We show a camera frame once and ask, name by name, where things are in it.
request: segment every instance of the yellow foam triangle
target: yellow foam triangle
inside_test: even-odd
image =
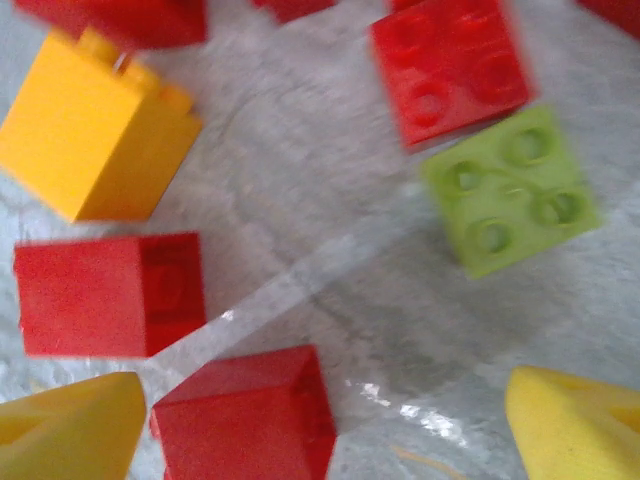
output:
[[[123,480],[146,417],[135,373],[0,405],[0,480]]]
[[[640,392],[520,366],[506,412],[530,480],[640,479]]]

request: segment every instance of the yellow brick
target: yellow brick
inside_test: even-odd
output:
[[[147,219],[202,128],[188,95],[118,57],[52,32],[0,130],[0,165],[71,221]]]
[[[640,392],[522,366],[506,410],[531,480],[640,478]]]
[[[145,416],[135,373],[0,405],[0,478],[124,480]]]

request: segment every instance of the green block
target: green block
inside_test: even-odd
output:
[[[473,278],[601,224],[593,195],[546,106],[429,158],[421,173]]]

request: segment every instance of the yellow block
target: yellow block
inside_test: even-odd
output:
[[[135,373],[0,405],[0,479],[123,480],[145,416]]]
[[[192,100],[92,30],[44,41],[0,130],[0,165],[67,219],[145,220],[202,128]]]
[[[530,480],[640,479],[640,392],[521,366],[506,410]]]

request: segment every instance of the green brick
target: green brick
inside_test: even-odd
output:
[[[429,158],[421,174],[473,278],[601,224],[593,195],[546,106]]]

